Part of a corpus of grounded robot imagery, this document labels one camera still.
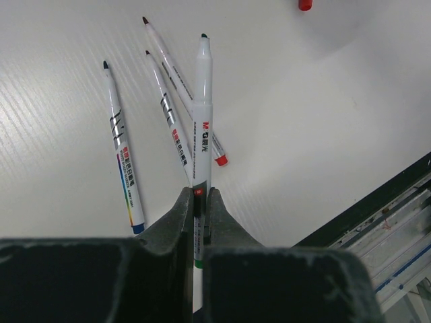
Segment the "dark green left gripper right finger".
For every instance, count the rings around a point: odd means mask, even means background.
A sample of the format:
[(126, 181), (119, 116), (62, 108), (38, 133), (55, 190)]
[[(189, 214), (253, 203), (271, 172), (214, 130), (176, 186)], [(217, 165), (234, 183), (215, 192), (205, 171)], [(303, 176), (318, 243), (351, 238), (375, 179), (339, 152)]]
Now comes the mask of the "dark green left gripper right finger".
[(265, 247), (227, 211), (207, 205), (204, 322), (382, 322), (366, 267), (345, 250)]

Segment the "white marker green end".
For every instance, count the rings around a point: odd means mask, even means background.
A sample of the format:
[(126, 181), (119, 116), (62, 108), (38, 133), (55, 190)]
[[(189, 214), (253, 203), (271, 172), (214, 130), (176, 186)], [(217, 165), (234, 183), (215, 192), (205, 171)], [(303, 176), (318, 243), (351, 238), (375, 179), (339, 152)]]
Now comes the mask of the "white marker green end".
[(203, 240), (207, 200), (211, 190), (213, 134), (213, 59), (210, 39), (202, 34), (196, 58), (195, 97), (193, 98), (193, 258), (203, 268)]

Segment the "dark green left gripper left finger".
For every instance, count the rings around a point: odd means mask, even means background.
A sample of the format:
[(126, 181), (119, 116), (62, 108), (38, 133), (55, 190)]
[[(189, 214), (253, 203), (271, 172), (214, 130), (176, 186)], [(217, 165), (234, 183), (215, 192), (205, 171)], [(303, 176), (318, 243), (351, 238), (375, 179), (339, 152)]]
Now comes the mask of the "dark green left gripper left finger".
[(1, 240), (2, 322), (191, 322), (193, 193), (134, 238)]

